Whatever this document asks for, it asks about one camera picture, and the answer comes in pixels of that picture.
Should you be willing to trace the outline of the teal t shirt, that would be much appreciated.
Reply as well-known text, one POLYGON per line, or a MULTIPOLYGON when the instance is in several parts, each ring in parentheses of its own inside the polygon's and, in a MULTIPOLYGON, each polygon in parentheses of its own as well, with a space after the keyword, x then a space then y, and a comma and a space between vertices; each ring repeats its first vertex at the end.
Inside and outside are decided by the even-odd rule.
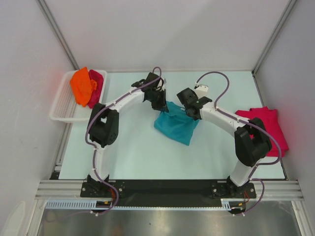
POLYGON ((166 137, 189 146, 199 120, 187 116, 184 107, 169 101, 166 105, 168 112, 159 114, 154 122, 154 128, 166 137))

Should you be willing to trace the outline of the white perforated plastic basket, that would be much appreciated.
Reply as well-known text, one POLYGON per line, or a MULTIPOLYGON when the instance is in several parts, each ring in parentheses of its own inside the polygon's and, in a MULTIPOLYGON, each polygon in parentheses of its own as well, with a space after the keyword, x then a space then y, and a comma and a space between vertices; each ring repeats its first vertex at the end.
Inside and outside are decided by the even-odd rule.
POLYGON ((92 108, 88 105, 83 107, 77 104, 70 85, 70 80, 75 72, 77 70, 64 74, 50 110, 51 120, 74 123, 90 119, 92 108))

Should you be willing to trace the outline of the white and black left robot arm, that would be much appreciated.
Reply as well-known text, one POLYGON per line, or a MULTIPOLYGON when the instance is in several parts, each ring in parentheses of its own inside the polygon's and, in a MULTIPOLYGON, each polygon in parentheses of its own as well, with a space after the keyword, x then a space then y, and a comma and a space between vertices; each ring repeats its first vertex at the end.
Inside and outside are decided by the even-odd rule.
POLYGON ((119 134, 120 115, 134 105, 145 101, 151 103, 153 110, 169 112, 166 104, 166 80, 161 74, 150 72, 146 79, 137 81, 129 90, 106 104, 97 103, 92 109, 85 134, 85 141, 93 146, 92 170, 87 176, 91 190, 97 196, 104 196, 109 190, 109 168, 104 166, 108 159, 105 154, 119 134))

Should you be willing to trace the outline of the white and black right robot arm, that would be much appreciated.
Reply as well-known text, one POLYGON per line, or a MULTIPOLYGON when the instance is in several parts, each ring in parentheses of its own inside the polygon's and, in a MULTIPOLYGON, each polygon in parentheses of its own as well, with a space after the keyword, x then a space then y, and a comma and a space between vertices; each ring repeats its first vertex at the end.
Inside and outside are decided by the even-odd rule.
POLYGON ((177 97, 188 117, 208 121, 234 138, 238 161, 227 178, 227 192, 232 197, 239 197, 244 193, 245 185, 253 176, 260 160, 272 148, 263 121, 259 118, 246 119, 224 111, 217 106, 217 101, 205 96, 199 98, 190 88, 179 92, 177 97))

